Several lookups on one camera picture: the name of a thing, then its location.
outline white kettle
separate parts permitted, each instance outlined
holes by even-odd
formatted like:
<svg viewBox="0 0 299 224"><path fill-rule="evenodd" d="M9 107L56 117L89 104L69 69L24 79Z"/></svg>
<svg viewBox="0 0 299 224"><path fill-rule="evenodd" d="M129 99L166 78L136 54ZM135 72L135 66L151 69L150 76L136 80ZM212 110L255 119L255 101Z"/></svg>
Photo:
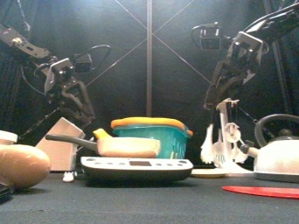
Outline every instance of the white kettle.
<svg viewBox="0 0 299 224"><path fill-rule="evenodd" d="M259 150L254 144L247 142L240 150L255 158L254 172L256 179L299 183L299 136L291 136L286 129L286 135L264 139L263 128L275 120L287 120L299 123L299 117L294 115L276 114L262 118L255 127L255 137Z"/></svg>

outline white plate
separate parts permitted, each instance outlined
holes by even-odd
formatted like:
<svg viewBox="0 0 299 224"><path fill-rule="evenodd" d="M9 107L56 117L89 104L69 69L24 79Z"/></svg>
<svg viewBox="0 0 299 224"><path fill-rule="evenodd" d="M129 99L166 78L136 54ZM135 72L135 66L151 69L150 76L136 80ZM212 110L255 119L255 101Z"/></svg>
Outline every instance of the white plate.
<svg viewBox="0 0 299 224"><path fill-rule="evenodd" d="M215 179L226 176L228 172L223 169L192 169L191 176L195 178Z"/></svg>

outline pan handle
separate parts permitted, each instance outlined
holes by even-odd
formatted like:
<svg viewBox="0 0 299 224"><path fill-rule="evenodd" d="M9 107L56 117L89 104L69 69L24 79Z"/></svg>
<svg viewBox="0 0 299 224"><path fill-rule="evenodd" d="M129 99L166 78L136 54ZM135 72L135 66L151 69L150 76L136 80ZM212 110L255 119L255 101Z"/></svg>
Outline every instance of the pan handle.
<svg viewBox="0 0 299 224"><path fill-rule="evenodd" d="M83 146L84 148L93 150L96 153L99 153L97 143L93 143L93 142L91 142L85 139L77 138L75 136L45 135L45 139L52 140L52 141L77 144L79 146Z"/></svg>

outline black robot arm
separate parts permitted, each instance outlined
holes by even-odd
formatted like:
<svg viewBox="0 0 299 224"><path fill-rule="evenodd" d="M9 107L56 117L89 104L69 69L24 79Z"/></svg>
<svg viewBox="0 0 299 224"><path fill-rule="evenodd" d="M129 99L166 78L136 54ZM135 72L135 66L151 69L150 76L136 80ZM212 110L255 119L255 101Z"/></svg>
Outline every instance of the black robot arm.
<svg viewBox="0 0 299 224"><path fill-rule="evenodd" d="M92 61L84 56L84 63L76 60L57 60L51 52L31 44L25 37L9 26L0 23L1 48L11 53L21 64L31 64L35 72L45 75L44 93L49 102L59 105L61 115L84 128L95 119L88 91L81 81L72 77L73 71L89 72Z"/></svg>
<svg viewBox="0 0 299 224"><path fill-rule="evenodd" d="M298 26L299 3L294 3L256 20L235 38L223 35L218 23L192 28L191 39L202 50L228 49L227 58L219 61L214 70L203 105L206 109L215 109L223 100L234 97L258 73L268 45Z"/></svg>

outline digital display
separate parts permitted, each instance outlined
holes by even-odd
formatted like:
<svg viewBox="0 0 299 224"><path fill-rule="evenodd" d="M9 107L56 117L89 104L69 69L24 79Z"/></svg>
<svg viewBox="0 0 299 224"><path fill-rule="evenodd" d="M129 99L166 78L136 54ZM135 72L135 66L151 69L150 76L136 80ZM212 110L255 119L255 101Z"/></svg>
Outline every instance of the digital display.
<svg viewBox="0 0 299 224"><path fill-rule="evenodd" d="M148 161L129 161L131 165L139 165L139 166L152 166Z"/></svg>

